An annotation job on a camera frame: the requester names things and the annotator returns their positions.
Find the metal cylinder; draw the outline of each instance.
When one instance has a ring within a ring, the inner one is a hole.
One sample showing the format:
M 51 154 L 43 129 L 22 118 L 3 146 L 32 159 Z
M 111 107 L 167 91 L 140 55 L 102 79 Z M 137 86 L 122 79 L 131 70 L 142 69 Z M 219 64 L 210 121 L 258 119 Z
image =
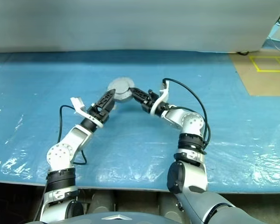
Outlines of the metal cylinder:
M 114 211 L 114 194 L 111 190 L 97 190 L 92 196 L 92 201 L 87 213 Z

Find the wire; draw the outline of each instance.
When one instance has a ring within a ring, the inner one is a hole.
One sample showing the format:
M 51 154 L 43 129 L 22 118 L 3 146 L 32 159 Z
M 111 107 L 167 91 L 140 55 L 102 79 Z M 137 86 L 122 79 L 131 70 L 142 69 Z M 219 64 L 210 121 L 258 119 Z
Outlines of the wire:
M 174 83 L 177 83 L 179 85 L 181 85 L 183 88 L 185 88 L 186 90 L 188 90 L 190 93 L 192 93 L 192 95 L 197 99 L 197 101 L 199 102 L 202 110 L 203 110 L 203 114 L 204 114 L 204 120 L 205 120 L 205 130 L 204 130 L 204 133 L 203 133 L 203 139 L 205 139 L 206 137 L 206 127 L 208 126 L 208 122 L 207 122 L 207 114 L 206 114 L 206 110 L 204 108 L 204 105 L 203 103 L 201 102 L 201 100 L 199 99 L 199 97 L 189 88 L 187 87 L 184 83 L 181 83 L 175 79 L 172 79 L 172 78 L 164 78 L 163 79 L 163 83 L 165 83 L 165 81 L 168 80 L 168 81 L 172 81 Z
M 59 108 L 59 135 L 58 135 L 57 143 L 59 143 L 60 140 L 61 140 L 61 134 L 62 134 L 62 109 L 63 109 L 64 107 L 67 107 L 67 108 L 70 108 L 70 109 L 72 109 L 72 110 L 75 110 L 74 107 L 68 106 L 68 105 L 62 105 L 62 106 Z M 84 159 L 84 162 L 73 162 L 73 164 L 76 164 L 76 165 L 85 165 L 85 164 L 87 164 L 87 159 L 86 159 L 86 156 L 85 156 L 83 150 L 81 150 L 81 154 L 82 154 L 82 157 L 83 157 L 83 159 Z
M 246 52 L 237 52 L 239 55 L 243 55 L 243 56 L 246 56 L 246 55 L 248 55 L 248 51 L 246 51 Z
M 271 39 L 271 37 L 269 36 L 268 38 L 270 39 L 270 41 L 272 42 L 272 44 L 274 45 L 274 47 L 275 47 L 278 51 L 280 51 L 280 48 L 278 48 L 278 47 L 276 46 L 276 44 L 275 44 L 274 41 Z
M 187 107 L 184 107 L 184 106 L 175 106 L 175 107 L 171 107 L 171 108 L 169 108 L 169 111 L 171 111 L 171 110 L 177 110 L 177 109 L 184 109 L 184 110 L 187 110 L 187 111 L 191 111 L 191 112 L 197 113 L 196 111 L 194 111 L 194 110 L 192 110 L 192 109 L 189 109 L 189 108 L 187 108 Z M 211 136 L 209 124 L 205 124 L 205 125 L 207 126 L 208 137 L 207 137 L 207 140 L 206 140 L 206 141 L 205 141 L 205 139 L 203 140 L 203 141 L 204 141 L 204 148 L 206 148 L 207 145 L 209 144 L 209 142 L 210 142 L 210 136 Z
M 47 183 L 46 183 L 46 185 L 45 185 L 45 188 L 43 189 L 41 201 L 40 201 L 40 203 L 39 203 L 39 205 L 38 205 L 38 208 L 37 208 L 37 211 L 36 211 L 36 214 L 35 214 L 35 216 L 34 216 L 33 221 L 36 221 L 36 219 L 37 219 L 37 217 L 38 217 L 40 211 L 42 210 L 43 197 L 44 197 L 44 195 L 45 195 L 45 193 L 46 193 L 46 189 L 47 189 Z
M 70 108 L 70 109 L 72 109 L 72 110 L 75 110 L 74 107 L 68 106 L 68 105 L 62 105 L 62 106 L 59 108 L 59 135 L 58 135 L 57 143 L 59 143 L 60 140 L 61 140 L 61 133 L 62 133 L 62 109 L 63 109 L 64 107 L 67 107 L 67 108 Z
M 82 157 L 84 159 L 84 162 L 73 162 L 74 164 L 76 164 L 76 165 L 85 165 L 87 163 L 87 159 L 86 159 L 86 156 L 85 156 L 83 150 L 81 150 L 81 154 L 82 154 Z

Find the round gray object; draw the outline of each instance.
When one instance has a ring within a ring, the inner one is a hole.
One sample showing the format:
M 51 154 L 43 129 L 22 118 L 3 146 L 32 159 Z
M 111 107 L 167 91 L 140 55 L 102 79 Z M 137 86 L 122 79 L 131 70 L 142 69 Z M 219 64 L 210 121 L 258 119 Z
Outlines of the round gray object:
M 132 79 L 128 77 L 120 77 L 113 80 L 109 85 L 107 90 L 115 89 L 114 99 L 118 102 L 125 102 L 132 98 L 132 92 L 129 88 L 135 87 Z

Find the yellow tape marking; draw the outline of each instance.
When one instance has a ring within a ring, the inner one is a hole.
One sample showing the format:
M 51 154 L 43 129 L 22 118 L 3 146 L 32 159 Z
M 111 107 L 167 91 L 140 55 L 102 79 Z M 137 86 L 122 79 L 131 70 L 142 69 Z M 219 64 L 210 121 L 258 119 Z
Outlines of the yellow tape marking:
M 254 67 L 256 68 L 256 71 L 258 72 L 280 72 L 280 70 L 262 70 L 258 67 L 258 65 L 256 64 L 256 62 L 254 61 L 255 58 L 274 58 L 279 64 L 280 64 L 280 60 L 279 60 L 279 56 L 249 56 L 251 62 L 253 63 Z

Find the blue plastic sheet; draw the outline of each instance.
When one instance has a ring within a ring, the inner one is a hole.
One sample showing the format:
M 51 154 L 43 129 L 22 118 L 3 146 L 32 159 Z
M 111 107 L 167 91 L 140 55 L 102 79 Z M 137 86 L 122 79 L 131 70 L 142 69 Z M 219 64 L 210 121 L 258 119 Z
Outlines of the blue plastic sheet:
M 59 107 L 77 96 L 89 106 L 121 76 L 156 92 L 171 77 L 197 93 L 212 130 L 206 149 L 209 190 L 280 192 L 280 97 L 249 96 L 227 54 L 181 51 L 0 54 L 0 182 L 43 185 Z M 169 102 L 202 112 L 174 83 Z M 64 109 L 63 134 L 81 120 Z M 116 104 L 84 150 L 88 164 L 77 166 L 77 185 L 167 190 L 178 135 L 137 102 Z

